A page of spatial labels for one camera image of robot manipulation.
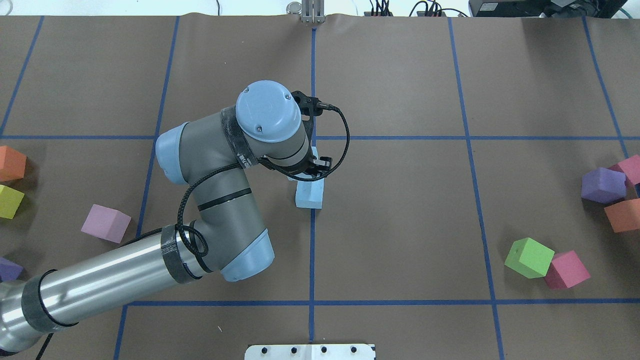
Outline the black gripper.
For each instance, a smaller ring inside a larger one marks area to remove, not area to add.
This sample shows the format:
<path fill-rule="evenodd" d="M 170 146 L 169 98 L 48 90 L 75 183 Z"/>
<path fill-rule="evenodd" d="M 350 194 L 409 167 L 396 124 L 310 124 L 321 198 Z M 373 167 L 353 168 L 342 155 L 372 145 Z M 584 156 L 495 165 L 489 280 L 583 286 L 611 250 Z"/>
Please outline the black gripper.
<path fill-rule="evenodd" d="M 314 153 L 307 153 L 301 161 L 292 165 L 276 163 L 273 159 L 270 166 L 287 178 L 295 180 L 312 180 L 321 178 L 332 168 L 333 158 L 329 156 L 317 156 Z"/>

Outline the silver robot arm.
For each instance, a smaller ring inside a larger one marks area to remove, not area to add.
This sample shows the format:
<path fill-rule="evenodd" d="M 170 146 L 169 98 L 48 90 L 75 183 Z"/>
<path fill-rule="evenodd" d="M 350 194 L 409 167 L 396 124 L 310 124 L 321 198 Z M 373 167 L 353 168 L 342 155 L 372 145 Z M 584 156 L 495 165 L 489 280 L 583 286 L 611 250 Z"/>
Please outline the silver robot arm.
<path fill-rule="evenodd" d="M 274 80 L 247 85 L 234 105 L 160 135 L 155 156 L 187 185 L 173 224 L 91 259 L 1 285 L 1 355 L 9 357 L 80 321 L 211 272 L 246 280 L 274 261 L 245 170 L 264 166 L 300 182 L 336 171 L 315 156 L 313 118 L 336 105 Z"/>

